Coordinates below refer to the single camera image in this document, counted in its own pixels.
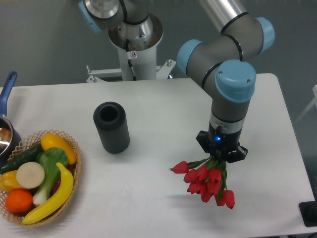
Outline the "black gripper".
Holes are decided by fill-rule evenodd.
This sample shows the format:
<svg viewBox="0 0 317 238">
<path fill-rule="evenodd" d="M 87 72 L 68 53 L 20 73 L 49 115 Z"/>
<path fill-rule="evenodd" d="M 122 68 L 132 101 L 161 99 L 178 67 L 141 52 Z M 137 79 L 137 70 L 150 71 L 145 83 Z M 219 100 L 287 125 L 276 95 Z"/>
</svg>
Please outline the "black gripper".
<svg viewBox="0 0 317 238">
<path fill-rule="evenodd" d="M 208 131 L 201 130 L 196 140 L 205 153 L 221 161 L 242 161 L 248 154 L 248 149 L 239 142 L 244 120 L 224 121 L 211 113 Z"/>
</svg>

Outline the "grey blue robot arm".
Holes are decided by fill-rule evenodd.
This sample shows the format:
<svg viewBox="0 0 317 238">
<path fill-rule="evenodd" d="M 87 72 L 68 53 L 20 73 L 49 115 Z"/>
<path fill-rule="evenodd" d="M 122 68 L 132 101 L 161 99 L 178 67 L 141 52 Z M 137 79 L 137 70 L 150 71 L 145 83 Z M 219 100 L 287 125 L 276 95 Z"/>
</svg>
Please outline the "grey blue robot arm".
<svg viewBox="0 0 317 238">
<path fill-rule="evenodd" d="M 220 38 L 209 44 L 186 42 L 176 62 L 212 98 L 208 131 L 201 131 L 197 141 L 206 153 L 234 163 L 248 153 L 239 143 L 256 81 L 247 59 L 271 47 L 275 32 L 268 20 L 252 18 L 238 0 L 203 0 L 200 4 Z M 123 80 L 156 78 L 156 47 L 163 29 L 146 0 L 82 0 L 79 8 L 93 31 L 108 31 L 118 50 Z"/>
</svg>

